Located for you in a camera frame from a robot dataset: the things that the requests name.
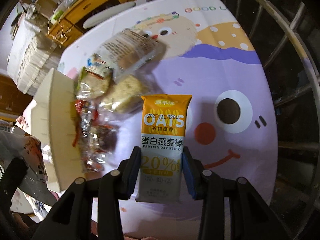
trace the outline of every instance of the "metal screw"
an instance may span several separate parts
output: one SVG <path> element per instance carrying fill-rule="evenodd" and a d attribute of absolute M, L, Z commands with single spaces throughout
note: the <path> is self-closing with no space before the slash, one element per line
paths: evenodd
<path fill-rule="evenodd" d="M 244 178 L 244 177 L 240 177 L 239 179 L 238 179 L 238 182 L 240 183 L 240 184 L 246 184 L 247 183 L 247 179 L 246 178 Z"/>
<path fill-rule="evenodd" d="M 77 178 L 76 179 L 76 184 L 80 185 L 82 183 L 84 183 L 84 178 Z"/>
<path fill-rule="evenodd" d="M 211 176 L 212 171 L 210 171 L 210 170 L 203 170 L 203 171 L 202 171 L 202 174 L 203 174 L 204 176 Z"/>
<path fill-rule="evenodd" d="M 118 171 L 118 170 L 113 170 L 113 171 L 110 172 L 110 174 L 111 174 L 111 176 L 116 177 L 116 176 L 118 176 L 118 175 L 120 174 L 120 171 Z"/>

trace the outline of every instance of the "cartoon eye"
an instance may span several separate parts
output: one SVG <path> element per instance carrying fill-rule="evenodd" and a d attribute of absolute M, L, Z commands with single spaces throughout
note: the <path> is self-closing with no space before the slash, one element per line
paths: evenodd
<path fill-rule="evenodd" d="M 172 33 L 172 30 L 169 27 L 164 27 L 159 30 L 159 34 L 161 36 L 166 36 L 166 35 L 169 35 L 170 33 Z"/>
<path fill-rule="evenodd" d="M 240 133 L 252 120 L 252 106 L 240 91 L 228 90 L 220 94 L 214 103 L 214 118 L 226 132 Z"/>
<path fill-rule="evenodd" d="M 148 38 L 149 36 L 152 36 L 152 32 L 151 31 L 143 31 L 142 36 Z"/>

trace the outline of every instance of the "clear plastic packaging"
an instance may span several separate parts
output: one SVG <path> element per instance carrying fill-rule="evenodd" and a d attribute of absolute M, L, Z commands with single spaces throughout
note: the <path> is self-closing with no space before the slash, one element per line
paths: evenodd
<path fill-rule="evenodd" d="M 128 75 L 114 85 L 106 94 L 100 104 L 99 110 L 106 109 L 110 112 L 125 114 L 142 106 L 141 95 L 150 93 L 149 86 L 133 75 Z"/>
<path fill-rule="evenodd" d="M 87 70 L 86 75 L 81 79 L 76 98 L 79 100 L 90 101 L 102 96 L 109 88 L 112 80 L 110 72 L 105 77 L 101 77 Z"/>
<path fill-rule="evenodd" d="M 106 163 L 106 156 L 115 149 L 116 128 L 110 125 L 91 126 L 88 136 L 90 156 L 98 163 Z"/>
<path fill-rule="evenodd" d="M 161 46 L 157 41 L 124 29 L 99 46 L 94 55 L 114 70 L 113 80 L 118 83 L 160 52 Z"/>
<path fill-rule="evenodd" d="M 19 189 L 50 206 L 56 198 L 47 188 L 40 141 L 36 137 L 0 131 L 0 165 L 6 170 L 14 158 L 23 159 L 28 170 Z"/>
<path fill-rule="evenodd" d="M 77 104 L 81 122 L 79 124 L 78 145 L 85 172 L 100 172 L 106 163 L 106 156 L 113 153 L 116 145 L 116 128 L 110 125 L 97 125 L 97 109 L 93 103 L 81 101 Z"/>

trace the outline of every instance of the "person's hand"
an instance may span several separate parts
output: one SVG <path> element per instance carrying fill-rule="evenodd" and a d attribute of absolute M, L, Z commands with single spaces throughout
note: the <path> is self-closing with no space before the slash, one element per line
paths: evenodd
<path fill-rule="evenodd" d="M 12 213 L 11 214 L 13 220 L 16 222 L 18 228 L 20 229 L 28 229 L 28 225 L 23 222 L 22 217 L 18 213 Z"/>
<path fill-rule="evenodd" d="M 23 127 L 28 127 L 28 124 L 22 115 L 17 118 L 16 123 L 18 124 L 17 126 L 21 129 L 23 129 Z"/>

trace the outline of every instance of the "white plastic container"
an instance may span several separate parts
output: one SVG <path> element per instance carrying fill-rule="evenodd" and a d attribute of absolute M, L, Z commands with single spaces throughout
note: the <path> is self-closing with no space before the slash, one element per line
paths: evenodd
<path fill-rule="evenodd" d="M 84 177 L 80 151 L 72 146 L 76 128 L 70 117 L 74 101 L 74 81 L 55 69 L 43 79 L 34 96 L 36 106 L 31 110 L 31 135 L 42 146 L 50 147 L 52 158 L 45 160 L 47 186 L 54 192 L 66 190 L 78 177 Z"/>

